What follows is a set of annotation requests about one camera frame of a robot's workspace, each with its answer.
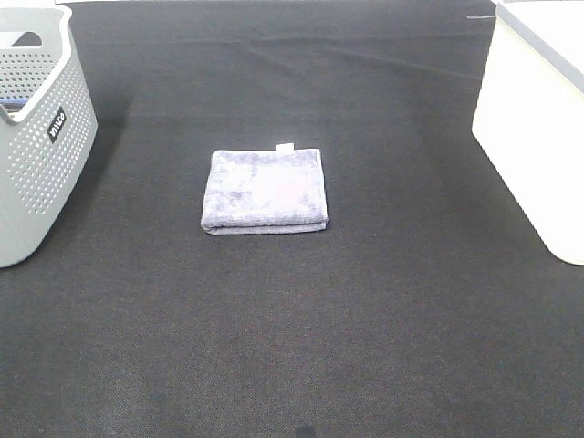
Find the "blue towel in basket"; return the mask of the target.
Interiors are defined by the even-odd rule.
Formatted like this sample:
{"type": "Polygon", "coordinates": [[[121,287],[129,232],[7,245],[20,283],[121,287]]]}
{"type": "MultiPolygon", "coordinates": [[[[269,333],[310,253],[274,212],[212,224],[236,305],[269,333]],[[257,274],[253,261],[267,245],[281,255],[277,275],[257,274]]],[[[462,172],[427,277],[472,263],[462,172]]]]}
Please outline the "blue towel in basket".
{"type": "Polygon", "coordinates": [[[1,98],[0,105],[8,112],[18,112],[27,103],[27,99],[24,98],[1,98]]]}

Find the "white storage box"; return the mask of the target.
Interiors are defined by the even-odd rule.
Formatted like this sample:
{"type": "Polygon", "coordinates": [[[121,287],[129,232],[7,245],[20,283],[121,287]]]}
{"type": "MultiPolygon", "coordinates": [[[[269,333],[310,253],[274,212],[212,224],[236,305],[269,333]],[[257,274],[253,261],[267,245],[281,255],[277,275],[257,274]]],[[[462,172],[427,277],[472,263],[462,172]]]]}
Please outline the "white storage box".
{"type": "Polygon", "coordinates": [[[582,2],[497,4],[472,133],[547,249],[582,264],[582,2]]]}

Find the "grey perforated laundry basket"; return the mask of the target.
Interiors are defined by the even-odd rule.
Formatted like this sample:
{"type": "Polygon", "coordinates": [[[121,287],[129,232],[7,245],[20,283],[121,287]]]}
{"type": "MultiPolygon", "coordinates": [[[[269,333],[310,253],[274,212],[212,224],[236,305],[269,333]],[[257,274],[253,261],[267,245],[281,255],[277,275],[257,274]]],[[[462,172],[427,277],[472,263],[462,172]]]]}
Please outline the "grey perforated laundry basket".
{"type": "Polygon", "coordinates": [[[1,266],[40,246],[80,176],[98,129],[76,43],[72,11],[53,1],[6,1],[1,29],[30,32],[39,45],[1,50],[1,266]]]}

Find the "lavender towel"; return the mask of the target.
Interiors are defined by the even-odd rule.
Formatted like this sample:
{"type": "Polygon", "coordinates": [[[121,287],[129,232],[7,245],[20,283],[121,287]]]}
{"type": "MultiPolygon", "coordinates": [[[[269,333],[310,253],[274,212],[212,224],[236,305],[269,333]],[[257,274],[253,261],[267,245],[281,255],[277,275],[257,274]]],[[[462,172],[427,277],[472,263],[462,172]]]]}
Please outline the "lavender towel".
{"type": "Polygon", "coordinates": [[[210,235],[280,235],[324,230],[329,222],[319,149],[212,154],[201,227],[210,235]]]}

